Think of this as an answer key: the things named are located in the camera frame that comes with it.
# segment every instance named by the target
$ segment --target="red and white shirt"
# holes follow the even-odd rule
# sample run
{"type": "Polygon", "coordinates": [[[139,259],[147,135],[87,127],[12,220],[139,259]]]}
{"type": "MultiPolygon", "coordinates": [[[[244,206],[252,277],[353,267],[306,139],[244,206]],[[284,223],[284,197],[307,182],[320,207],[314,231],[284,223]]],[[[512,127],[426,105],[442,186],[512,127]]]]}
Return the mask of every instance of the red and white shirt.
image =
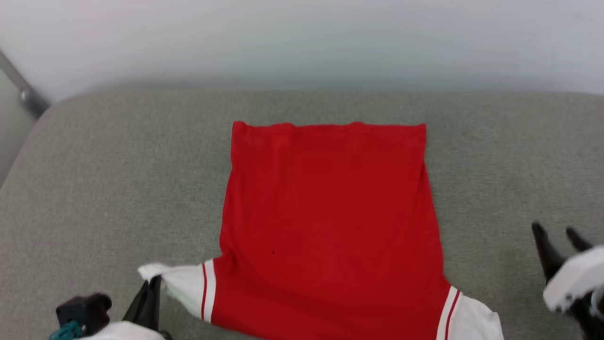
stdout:
{"type": "Polygon", "coordinates": [[[443,274],[425,145],[425,125],[236,122],[222,256],[140,272],[259,338],[503,339],[443,274]]]}

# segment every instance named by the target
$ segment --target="gray table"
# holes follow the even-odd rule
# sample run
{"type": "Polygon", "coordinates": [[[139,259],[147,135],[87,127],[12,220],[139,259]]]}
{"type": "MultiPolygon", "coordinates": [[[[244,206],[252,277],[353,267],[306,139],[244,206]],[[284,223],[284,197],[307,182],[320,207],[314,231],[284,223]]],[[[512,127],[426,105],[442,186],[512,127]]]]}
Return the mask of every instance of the gray table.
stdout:
{"type": "MultiPolygon", "coordinates": [[[[218,256],[234,120],[428,126],[426,162],[450,282],[507,339],[577,339],[542,302],[530,223],[604,243],[604,97],[579,94],[206,93],[79,97],[36,124],[0,189],[0,329],[45,339],[54,308],[106,292],[120,318],[140,264],[218,256]]],[[[162,301],[177,340],[246,338],[162,301]]]]}

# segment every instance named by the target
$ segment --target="red garment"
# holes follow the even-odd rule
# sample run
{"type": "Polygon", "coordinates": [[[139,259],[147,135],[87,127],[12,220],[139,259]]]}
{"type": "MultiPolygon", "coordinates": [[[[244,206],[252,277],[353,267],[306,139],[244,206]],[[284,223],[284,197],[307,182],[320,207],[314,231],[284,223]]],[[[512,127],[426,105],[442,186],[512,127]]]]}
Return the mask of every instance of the red garment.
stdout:
{"type": "Polygon", "coordinates": [[[201,317],[266,339],[445,339],[426,127],[233,125],[201,317]]]}

